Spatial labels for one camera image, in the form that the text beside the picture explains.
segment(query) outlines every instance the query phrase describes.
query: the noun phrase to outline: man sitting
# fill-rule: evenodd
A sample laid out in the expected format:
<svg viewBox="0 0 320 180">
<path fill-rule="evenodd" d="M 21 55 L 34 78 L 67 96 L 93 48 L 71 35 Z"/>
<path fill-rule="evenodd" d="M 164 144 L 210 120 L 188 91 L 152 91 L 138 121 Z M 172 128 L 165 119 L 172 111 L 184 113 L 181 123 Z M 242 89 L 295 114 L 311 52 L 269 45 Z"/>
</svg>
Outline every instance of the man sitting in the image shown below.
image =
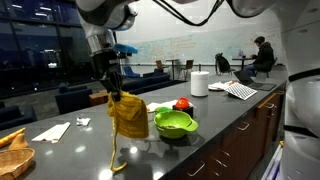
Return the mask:
<svg viewBox="0 0 320 180">
<path fill-rule="evenodd" d="M 244 70 L 249 76 L 255 77 L 256 70 L 269 71 L 274 62 L 273 49 L 269 42 L 264 42 L 265 38 L 262 36 L 257 37 L 254 43 L 259 47 L 258 55 L 251 55 L 255 59 L 252 64 L 244 67 Z"/>
</svg>

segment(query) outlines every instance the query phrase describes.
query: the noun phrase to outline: floor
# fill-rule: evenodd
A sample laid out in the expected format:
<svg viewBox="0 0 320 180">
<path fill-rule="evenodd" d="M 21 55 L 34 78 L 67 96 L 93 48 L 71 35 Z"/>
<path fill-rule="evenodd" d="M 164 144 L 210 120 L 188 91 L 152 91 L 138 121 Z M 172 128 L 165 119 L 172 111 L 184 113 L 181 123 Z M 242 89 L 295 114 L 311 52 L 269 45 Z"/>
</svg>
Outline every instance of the floor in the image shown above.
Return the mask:
<svg viewBox="0 0 320 180">
<path fill-rule="evenodd" d="M 270 78 L 274 78 L 274 79 L 287 78 L 286 68 L 285 66 L 281 66 L 281 65 L 275 66 L 272 69 L 272 71 L 269 73 L 269 75 L 270 75 Z M 265 74 L 259 74 L 258 77 L 266 78 Z M 89 89 L 92 89 L 93 93 L 96 93 L 100 90 L 105 89 L 98 81 L 82 84 L 78 86 L 84 86 L 84 85 L 86 85 Z M 56 101 L 54 98 L 55 94 L 57 94 L 57 89 L 18 96 L 18 97 L 12 97 L 9 99 L 4 99 L 3 101 L 5 102 L 6 106 L 12 106 L 12 105 L 19 106 L 21 112 L 24 111 L 24 105 L 31 104 L 35 109 L 38 120 L 43 120 L 43 119 L 47 119 L 47 118 L 59 115 L 58 107 L 56 105 Z M 270 152 L 257 164 L 256 168 L 250 175 L 249 180 L 261 179 L 277 146 L 278 146 L 278 141 L 274 143 L 273 148 L 270 150 Z"/>
</svg>

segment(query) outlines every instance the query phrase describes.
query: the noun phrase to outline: gray countertop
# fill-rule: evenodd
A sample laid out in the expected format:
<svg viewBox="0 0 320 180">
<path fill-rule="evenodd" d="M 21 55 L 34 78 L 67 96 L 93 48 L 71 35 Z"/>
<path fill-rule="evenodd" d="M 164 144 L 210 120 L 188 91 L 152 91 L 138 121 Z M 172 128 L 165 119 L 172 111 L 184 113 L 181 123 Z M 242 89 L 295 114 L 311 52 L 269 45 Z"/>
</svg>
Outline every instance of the gray countertop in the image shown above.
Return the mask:
<svg viewBox="0 0 320 180">
<path fill-rule="evenodd" d="M 210 76 L 210 84 L 226 80 L 235 80 L 235 77 Z M 265 82 L 279 86 L 285 80 L 268 79 Z M 0 131 L 0 137 L 21 127 L 27 128 L 26 139 L 30 148 L 36 151 L 35 163 L 21 176 L 21 179 L 157 179 L 173 170 L 209 140 L 214 140 L 219 133 L 252 110 L 275 89 L 258 91 L 246 101 L 229 97 L 224 91 L 209 91 L 207 97 L 199 98 L 190 95 L 190 82 L 187 82 L 139 95 L 146 104 L 171 101 L 182 96 L 187 97 L 196 106 L 194 120 L 198 122 L 199 128 L 196 132 L 189 133 L 178 140 L 168 140 L 159 137 L 153 123 L 154 115 L 149 113 L 148 138 L 130 139 L 121 135 L 117 136 L 118 151 L 115 166 L 123 162 L 128 162 L 128 166 L 113 176 L 109 170 L 113 150 L 113 129 L 112 120 L 106 112 L 106 105 L 3 130 Z M 76 126 L 76 117 L 80 114 L 91 118 L 88 127 Z M 70 122 L 71 125 L 58 143 L 31 141 L 54 125 L 65 122 Z"/>
</svg>

